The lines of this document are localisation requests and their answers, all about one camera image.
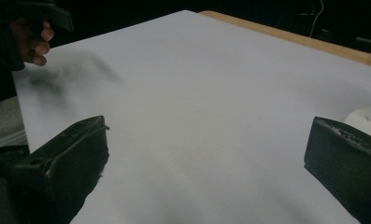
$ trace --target hand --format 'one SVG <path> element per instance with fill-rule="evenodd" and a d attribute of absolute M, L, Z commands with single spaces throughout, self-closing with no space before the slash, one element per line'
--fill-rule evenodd
<path fill-rule="evenodd" d="M 42 25 L 43 30 L 39 38 L 33 37 L 27 19 L 19 18 L 10 23 L 10 30 L 19 48 L 20 55 L 26 63 L 43 66 L 47 62 L 43 55 L 50 50 L 49 41 L 54 37 L 54 32 L 48 21 L 43 21 Z"/>

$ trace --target cable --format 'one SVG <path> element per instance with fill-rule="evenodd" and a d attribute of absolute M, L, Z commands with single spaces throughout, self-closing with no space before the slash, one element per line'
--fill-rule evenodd
<path fill-rule="evenodd" d="M 324 3 L 322 2 L 322 0 L 320 0 L 320 2 L 321 2 L 321 11 L 319 12 L 319 14 L 317 14 L 316 18 L 313 21 L 313 24 L 311 26 L 311 31 L 310 31 L 309 37 L 311 37 L 311 35 L 313 34 L 314 25 L 316 24 L 317 19 L 319 18 L 319 16 L 321 15 L 321 13 L 324 11 Z"/>

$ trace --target black device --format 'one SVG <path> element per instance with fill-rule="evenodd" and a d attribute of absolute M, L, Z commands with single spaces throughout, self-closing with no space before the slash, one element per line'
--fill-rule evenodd
<path fill-rule="evenodd" d="M 68 224 L 108 160 L 104 117 L 81 120 L 29 154 L 0 147 L 0 224 Z"/>
<path fill-rule="evenodd" d="M 74 29 L 69 11 L 57 7 L 52 0 L 0 0 L 0 54 L 12 71 L 24 68 L 21 55 L 10 31 L 9 23 L 19 17 L 29 21 L 49 20 L 67 31 Z"/>
<path fill-rule="evenodd" d="M 305 167 L 363 224 L 371 224 L 371 136 L 314 118 Z"/>

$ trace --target white object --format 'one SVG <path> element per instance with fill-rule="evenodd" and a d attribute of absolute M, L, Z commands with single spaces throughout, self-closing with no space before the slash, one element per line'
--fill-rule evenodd
<path fill-rule="evenodd" d="M 371 66 L 181 11 L 14 74 L 31 149 L 106 118 L 73 224 L 358 223 L 304 168 L 314 117 L 371 105 Z"/>
<path fill-rule="evenodd" d="M 345 118 L 345 123 L 371 135 L 371 106 L 355 110 Z"/>

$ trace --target white sheet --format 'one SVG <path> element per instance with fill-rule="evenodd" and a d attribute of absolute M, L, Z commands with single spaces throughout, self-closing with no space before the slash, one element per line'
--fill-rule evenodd
<path fill-rule="evenodd" d="M 370 66 L 190 11 L 48 60 L 14 74 L 31 149 L 92 116 L 111 128 L 72 223 L 357 223 L 303 158 L 314 117 L 371 105 Z"/>

